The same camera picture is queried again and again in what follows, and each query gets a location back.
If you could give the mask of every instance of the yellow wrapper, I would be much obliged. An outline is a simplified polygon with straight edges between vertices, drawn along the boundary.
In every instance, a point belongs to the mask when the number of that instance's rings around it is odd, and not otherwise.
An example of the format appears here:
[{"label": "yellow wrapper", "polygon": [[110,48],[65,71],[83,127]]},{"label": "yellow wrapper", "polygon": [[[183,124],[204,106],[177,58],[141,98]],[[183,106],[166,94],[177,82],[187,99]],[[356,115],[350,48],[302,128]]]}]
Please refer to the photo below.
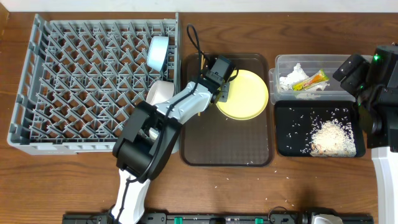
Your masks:
[{"label": "yellow wrapper", "polygon": [[319,72],[317,72],[312,77],[310,77],[304,81],[301,81],[299,83],[294,84],[293,90],[294,91],[306,90],[306,89],[313,87],[314,85],[316,85],[318,83],[327,82],[327,81],[329,81],[329,77],[327,77],[325,75],[325,72],[323,72],[323,69],[321,69],[321,70],[319,70]]}]

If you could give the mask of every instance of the table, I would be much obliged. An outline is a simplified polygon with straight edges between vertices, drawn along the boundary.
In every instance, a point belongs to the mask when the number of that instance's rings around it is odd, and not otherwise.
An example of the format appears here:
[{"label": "table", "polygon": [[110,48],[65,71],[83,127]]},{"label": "table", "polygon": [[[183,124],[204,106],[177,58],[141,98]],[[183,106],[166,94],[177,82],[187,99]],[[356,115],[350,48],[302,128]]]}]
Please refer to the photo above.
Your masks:
[{"label": "table", "polygon": [[[174,13],[40,13],[44,19],[163,19]],[[0,43],[0,215],[4,223],[60,223],[64,213],[103,212],[116,201],[119,175],[111,153],[30,156],[6,136],[34,13],[12,12]],[[183,57],[195,53],[185,33],[197,28],[209,53],[260,53],[269,68],[279,54],[372,54],[397,41],[398,14],[181,13]],[[377,222],[370,150],[362,158],[275,155],[263,168],[190,167],[178,154],[149,188],[145,206],[170,213],[267,213],[329,207],[368,213]]]}]

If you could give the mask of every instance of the tray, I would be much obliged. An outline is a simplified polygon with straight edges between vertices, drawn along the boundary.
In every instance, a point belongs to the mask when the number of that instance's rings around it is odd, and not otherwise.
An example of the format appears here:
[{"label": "tray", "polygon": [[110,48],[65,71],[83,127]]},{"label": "tray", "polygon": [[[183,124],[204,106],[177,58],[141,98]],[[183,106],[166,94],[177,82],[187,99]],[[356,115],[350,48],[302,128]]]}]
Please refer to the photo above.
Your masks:
[{"label": "tray", "polygon": [[[29,154],[109,152],[157,80],[180,89],[175,19],[50,21],[35,16],[9,145]],[[169,37],[167,66],[146,65],[151,38]]]},{"label": "tray", "polygon": [[[267,62],[259,54],[223,54],[238,69],[258,74],[268,86]],[[183,65],[182,83],[195,80],[198,55],[187,57]],[[182,133],[180,155],[191,166],[249,166],[268,165],[274,157],[272,105],[257,117],[237,121],[226,117],[216,105],[200,116],[194,116]]]},{"label": "tray", "polygon": [[312,157],[309,150],[312,140],[312,119],[331,121],[337,119],[343,125],[351,123],[356,146],[355,157],[365,155],[362,129],[351,101],[278,101],[275,104],[275,128],[277,150],[283,156]]}]

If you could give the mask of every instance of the dark brown tray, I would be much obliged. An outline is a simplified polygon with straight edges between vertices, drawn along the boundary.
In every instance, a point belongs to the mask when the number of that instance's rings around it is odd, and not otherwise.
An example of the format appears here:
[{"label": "dark brown tray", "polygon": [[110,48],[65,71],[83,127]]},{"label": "dark brown tray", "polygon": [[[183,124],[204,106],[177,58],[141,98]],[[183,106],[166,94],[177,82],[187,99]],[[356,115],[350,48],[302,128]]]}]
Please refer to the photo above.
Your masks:
[{"label": "dark brown tray", "polygon": [[[237,69],[258,74],[269,86],[268,64],[259,54],[223,54]],[[182,85],[196,80],[198,55],[184,60]],[[191,166],[268,165],[274,157],[274,120],[270,99],[257,117],[237,121],[225,116],[216,105],[210,105],[200,116],[195,115],[182,131],[181,158]]]}]

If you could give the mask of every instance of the black tray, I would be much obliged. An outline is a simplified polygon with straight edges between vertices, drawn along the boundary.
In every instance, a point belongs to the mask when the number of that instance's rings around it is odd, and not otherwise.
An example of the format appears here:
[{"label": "black tray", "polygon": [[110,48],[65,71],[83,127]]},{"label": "black tray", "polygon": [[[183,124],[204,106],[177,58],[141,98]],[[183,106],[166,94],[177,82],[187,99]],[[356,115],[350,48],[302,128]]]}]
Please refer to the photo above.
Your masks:
[{"label": "black tray", "polygon": [[366,148],[362,129],[359,127],[351,101],[278,101],[275,104],[274,111],[277,148],[283,156],[312,157],[310,152],[305,151],[303,153],[300,151],[305,148],[310,149],[312,139],[311,135],[307,134],[313,129],[310,116],[319,115],[318,120],[331,121],[331,112],[334,112],[334,119],[338,119],[343,125],[351,122],[356,147],[355,157],[365,155]]},{"label": "black tray", "polygon": [[[259,54],[222,54],[237,69],[258,74],[269,86],[268,67]],[[184,60],[182,83],[195,80],[198,74],[198,55]],[[191,166],[252,166],[268,165],[274,157],[274,132],[270,99],[257,117],[237,121],[225,116],[211,105],[200,116],[195,115],[182,132],[181,158]]]}]

